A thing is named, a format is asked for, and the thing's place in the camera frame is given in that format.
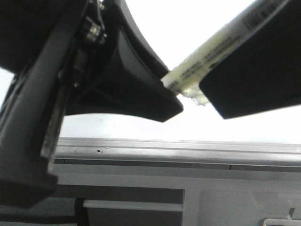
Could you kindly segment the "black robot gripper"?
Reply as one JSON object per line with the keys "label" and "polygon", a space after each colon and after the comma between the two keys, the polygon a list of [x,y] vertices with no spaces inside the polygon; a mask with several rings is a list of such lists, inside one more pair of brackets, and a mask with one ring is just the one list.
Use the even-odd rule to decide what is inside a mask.
{"label": "black robot gripper", "polygon": [[115,113],[112,101],[74,105],[69,66],[84,18],[102,24],[112,0],[3,0],[0,65],[14,78],[0,108],[0,203],[30,208],[49,197],[48,171],[64,114]]}

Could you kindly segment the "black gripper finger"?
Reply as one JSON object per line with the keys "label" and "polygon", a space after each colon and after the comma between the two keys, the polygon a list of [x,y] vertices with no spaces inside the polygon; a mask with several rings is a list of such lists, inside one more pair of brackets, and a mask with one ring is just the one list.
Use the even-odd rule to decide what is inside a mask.
{"label": "black gripper finger", "polygon": [[88,43],[80,32],[79,86],[66,114],[116,113],[165,122],[183,111],[161,79],[167,66],[137,27],[123,0],[94,1],[86,19],[104,28],[104,42]]}
{"label": "black gripper finger", "polygon": [[225,119],[301,102],[301,3],[290,0],[222,60],[200,89]]}

